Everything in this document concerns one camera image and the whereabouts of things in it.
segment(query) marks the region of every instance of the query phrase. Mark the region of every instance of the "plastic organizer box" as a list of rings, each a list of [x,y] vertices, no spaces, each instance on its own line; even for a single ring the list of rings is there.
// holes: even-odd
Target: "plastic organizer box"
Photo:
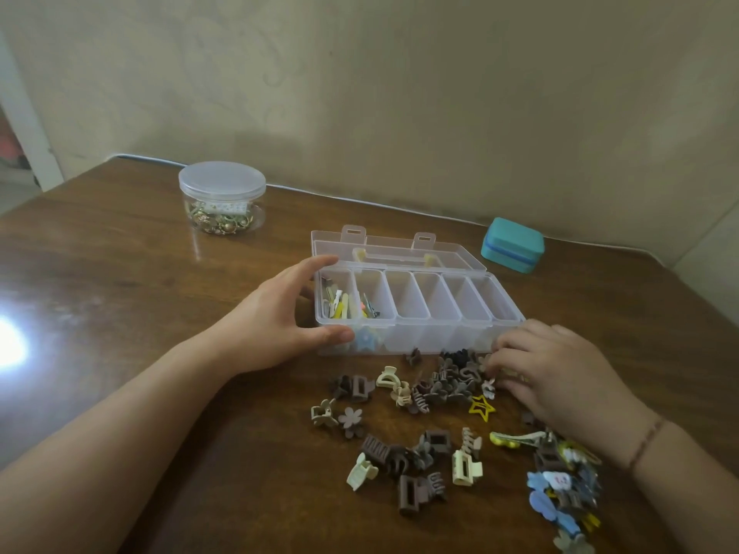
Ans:
[[[489,350],[524,316],[493,274],[464,247],[437,243],[433,233],[413,239],[367,236],[363,227],[313,231],[314,255],[338,255],[337,264],[316,273],[316,321],[346,324],[353,342],[323,354],[423,353],[462,348]],[[326,280],[349,296],[347,318],[324,313]],[[361,298],[379,314],[365,317]]]

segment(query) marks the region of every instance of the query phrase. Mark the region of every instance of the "white cable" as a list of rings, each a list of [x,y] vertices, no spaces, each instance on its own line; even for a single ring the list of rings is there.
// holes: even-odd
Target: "white cable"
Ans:
[[[162,163],[164,165],[173,165],[175,167],[187,167],[186,163],[179,163],[177,161],[170,161],[169,159],[160,159],[158,157],[147,157],[143,155],[136,155],[136,154],[113,154],[109,156],[106,161],[110,161],[111,159],[115,157],[123,157],[125,159],[135,159],[137,161],[146,161],[151,163]],[[319,192],[315,192],[314,190],[304,190],[302,188],[295,188],[295,187],[286,187],[284,185],[274,185],[270,182],[267,183],[267,186],[272,188],[282,188],[283,190],[292,190],[293,192],[302,192],[304,194],[312,194],[314,196],[324,196],[325,198],[331,198],[333,200],[341,200],[343,202],[356,202],[357,204],[367,204],[370,206],[377,206],[381,208],[387,208],[388,210],[399,210],[401,212],[409,212],[409,213],[415,213],[418,215],[425,215],[430,218],[437,218],[437,219],[449,219],[453,222],[459,222],[463,224],[471,224],[471,225],[479,225],[481,227],[489,227],[489,224],[482,224],[478,222],[470,222],[467,219],[459,219],[459,218],[450,218],[447,215],[436,215],[434,213],[427,213],[427,212],[418,212],[416,210],[408,210],[406,208],[401,208],[398,206],[389,206],[387,204],[378,204],[377,202],[367,202],[366,200],[357,200],[354,198],[346,198],[344,196],[333,196],[330,194],[322,194]],[[623,245],[613,245],[613,244],[606,244],[606,243],[591,243],[590,241],[573,241],[572,239],[560,239],[559,237],[551,237],[550,235],[544,235],[545,239],[551,239],[552,241],[564,241],[566,243],[575,243],[578,245],[587,245],[589,247],[604,247],[606,249],[617,249],[617,250],[630,250],[633,252],[642,252],[644,254],[647,254],[651,256],[654,260],[657,260],[657,262],[660,264],[660,266],[664,267],[664,262],[659,259],[657,255],[655,255],[653,252],[646,250],[646,249],[640,249],[638,247],[625,247]]]

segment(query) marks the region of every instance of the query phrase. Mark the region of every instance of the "hand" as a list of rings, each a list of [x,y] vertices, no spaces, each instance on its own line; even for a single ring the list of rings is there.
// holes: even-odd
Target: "hand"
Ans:
[[[306,282],[337,260],[331,255],[313,256],[283,270],[196,338],[217,351],[229,376],[266,369],[324,345],[350,342],[354,331],[348,326],[303,329],[295,323],[298,296],[313,298]]]
[[[594,344],[564,326],[529,319],[500,335],[488,359],[491,377],[507,368],[511,391],[542,422],[625,468],[658,416],[626,387]]]

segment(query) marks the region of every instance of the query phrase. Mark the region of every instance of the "transparent jar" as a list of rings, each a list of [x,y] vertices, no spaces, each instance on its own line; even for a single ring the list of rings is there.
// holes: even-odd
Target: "transparent jar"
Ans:
[[[190,223],[206,233],[235,235],[264,223],[254,203],[267,189],[258,170],[241,163],[206,161],[180,171],[180,190]]]

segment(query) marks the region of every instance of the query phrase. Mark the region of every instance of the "teal box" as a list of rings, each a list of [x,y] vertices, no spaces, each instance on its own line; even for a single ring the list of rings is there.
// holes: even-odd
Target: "teal box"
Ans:
[[[480,254],[487,260],[528,274],[544,254],[544,237],[525,225],[495,218]]]

